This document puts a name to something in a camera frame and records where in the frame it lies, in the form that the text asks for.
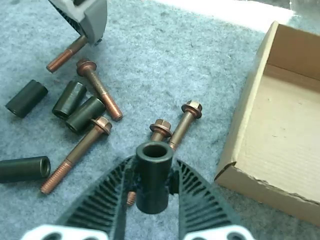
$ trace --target cardboard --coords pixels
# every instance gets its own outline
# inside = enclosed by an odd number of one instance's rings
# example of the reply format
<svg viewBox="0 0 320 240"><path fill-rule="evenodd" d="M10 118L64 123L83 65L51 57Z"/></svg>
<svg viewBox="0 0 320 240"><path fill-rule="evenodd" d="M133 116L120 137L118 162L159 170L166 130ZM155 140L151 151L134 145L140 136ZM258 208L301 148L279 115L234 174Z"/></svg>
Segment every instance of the cardboard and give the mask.
<svg viewBox="0 0 320 240"><path fill-rule="evenodd" d="M320 36L274 22L256 54L215 181L320 226Z"/></svg>

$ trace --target bolt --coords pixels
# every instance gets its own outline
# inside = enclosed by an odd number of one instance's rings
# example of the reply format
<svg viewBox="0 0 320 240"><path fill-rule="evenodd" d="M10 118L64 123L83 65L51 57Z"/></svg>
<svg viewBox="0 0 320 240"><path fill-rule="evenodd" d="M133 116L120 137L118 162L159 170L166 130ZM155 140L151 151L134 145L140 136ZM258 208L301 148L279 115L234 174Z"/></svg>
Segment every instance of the bolt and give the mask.
<svg viewBox="0 0 320 240"><path fill-rule="evenodd" d="M150 125L150 129L153 132L151 141L161 142L164 138L171 137L170 132L171 124L163 119L157 119L154 124ZM136 192L129 191L126 199L126 205L132 206L136 201Z"/></svg>
<svg viewBox="0 0 320 240"><path fill-rule="evenodd" d="M171 124L163 119L157 119L154 124L150 125L150 129L153 132L151 141L160 142L164 138L171 137L170 132Z"/></svg>
<svg viewBox="0 0 320 240"><path fill-rule="evenodd" d="M182 119L180 120L178 126L174 130L172 137L169 140L169 146L175 151L181 142L182 138L186 134L190 124L202 116L202 106L196 101L188 101L181 107L184 112Z"/></svg>
<svg viewBox="0 0 320 240"><path fill-rule="evenodd" d="M115 103L115 101L113 100L113 98L108 93L105 86L100 81L98 75L95 73L97 65L93 61L84 58L79 60L76 63L76 66L76 72L78 73L78 75L81 77L86 77L91 82L94 89L98 92L101 101L105 105L112 119L116 122L120 121L123 118L123 114L120 111L117 104Z"/></svg>
<svg viewBox="0 0 320 240"><path fill-rule="evenodd" d="M135 204L136 196L137 196L137 194L135 191L128 192L128 197L126 199L126 205L131 207L133 204Z"/></svg>
<svg viewBox="0 0 320 240"><path fill-rule="evenodd" d="M82 35L77 40L75 40L73 43L71 43L70 46L64 50L64 52L60 53L52 62L50 62L46 69L54 73L57 71L63 64L65 64L73 55L75 55L80 49L84 47L88 42L88 39L86 36Z"/></svg>
<svg viewBox="0 0 320 240"><path fill-rule="evenodd" d="M54 171L54 173L45 181L41 187L41 192L44 194L51 193L55 187L61 182L61 180L68 174L80 158L86 153L90 146L102 135L110 134L112 128L111 123L103 116L97 119L91 120L94 123L94 127L85 135L81 141L74 147L69 155L63 160L60 166Z"/></svg>

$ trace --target black cylindrical spacer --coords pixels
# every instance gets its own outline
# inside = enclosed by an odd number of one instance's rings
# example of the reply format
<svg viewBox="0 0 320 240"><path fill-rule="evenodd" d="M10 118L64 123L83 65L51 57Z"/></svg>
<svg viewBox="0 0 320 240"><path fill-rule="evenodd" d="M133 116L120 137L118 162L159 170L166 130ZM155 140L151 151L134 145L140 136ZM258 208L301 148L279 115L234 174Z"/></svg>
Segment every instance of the black cylindrical spacer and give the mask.
<svg viewBox="0 0 320 240"><path fill-rule="evenodd" d="M66 120L65 124L74 133L80 134L91 122L106 110L105 105L96 97L90 97Z"/></svg>
<svg viewBox="0 0 320 240"><path fill-rule="evenodd" d="M2 160L0 161L0 183L47 178L50 169L50 160L47 156Z"/></svg>
<svg viewBox="0 0 320 240"><path fill-rule="evenodd" d="M146 214L158 214L168 206L168 175L174 151L161 141L150 141L136 149L138 186L136 206Z"/></svg>
<svg viewBox="0 0 320 240"><path fill-rule="evenodd" d="M52 113L58 118L67 119L80 105L86 94L86 87L78 81L70 81L54 105Z"/></svg>
<svg viewBox="0 0 320 240"><path fill-rule="evenodd" d="M39 82L31 80L5 107L19 118L24 118L47 95L48 90Z"/></svg>

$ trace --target gray carpet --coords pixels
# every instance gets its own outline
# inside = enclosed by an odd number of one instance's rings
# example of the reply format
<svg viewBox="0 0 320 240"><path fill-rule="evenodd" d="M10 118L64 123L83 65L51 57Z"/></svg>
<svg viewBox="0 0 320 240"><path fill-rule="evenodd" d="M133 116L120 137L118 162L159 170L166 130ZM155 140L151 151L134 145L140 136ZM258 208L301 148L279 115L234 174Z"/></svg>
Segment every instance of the gray carpet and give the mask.
<svg viewBox="0 0 320 240"><path fill-rule="evenodd" d="M211 8L219 2L214 1ZM171 122L174 129L182 115L181 105L190 99L202 104L203 116L189 129L176 157L213 181L263 31L152 0L109 0L103 41L84 47L50 74L47 63L77 33L46 0L1 4L2 160L46 155L54 169L80 140L51 110L70 80L84 81L75 68L81 57L97 63L98 74L124 114L121 122L112 122L109 138L94 145L51 195L39 196L39 181L0 185L1 239L17 240L31 228L54 223L104 171L149 139L149 125L157 118ZM229 7L234 10L232 1ZM287 24L320 33L320 26L305 17L293 16ZM30 79L41 82L49 93L25 119L18 119L4 106ZM314 225L220 189L257 240L320 239L320 229ZM171 196L168 208L158 215L143 214L134 206L127 211L125 238L176 239L178 209L177 196Z"/></svg>

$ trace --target ribbed plastic surface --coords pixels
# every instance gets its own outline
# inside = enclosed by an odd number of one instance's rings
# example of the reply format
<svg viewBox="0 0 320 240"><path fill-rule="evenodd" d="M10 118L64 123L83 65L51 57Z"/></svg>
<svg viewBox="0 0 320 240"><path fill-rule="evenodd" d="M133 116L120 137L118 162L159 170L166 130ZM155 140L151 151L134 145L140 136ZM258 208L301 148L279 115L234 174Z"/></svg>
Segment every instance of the ribbed plastic surface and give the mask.
<svg viewBox="0 0 320 240"><path fill-rule="evenodd" d="M60 15L71 25L71 27L74 28L80 35L82 35L82 28L79 23L77 23L75 20L68 17L63 11L61 11L59 8L57 8L54 4L52 4L54 8L60 13Z"/></svg>
<svg viewBox="0 0 320 240"><path fill-rule="evenodd" d="M220 193L186 163L179 160L177 163L179 239L187 233L233 224L236 216Z"/></svg>
<svg viewBox="0 0 320 240"><path fill-rule="evenodd" d="M115 169L89 187L57 221L59 225L104 231L111 240L122 240L126 227L128 191L125 179L130 178L127 158Z"/></svg>

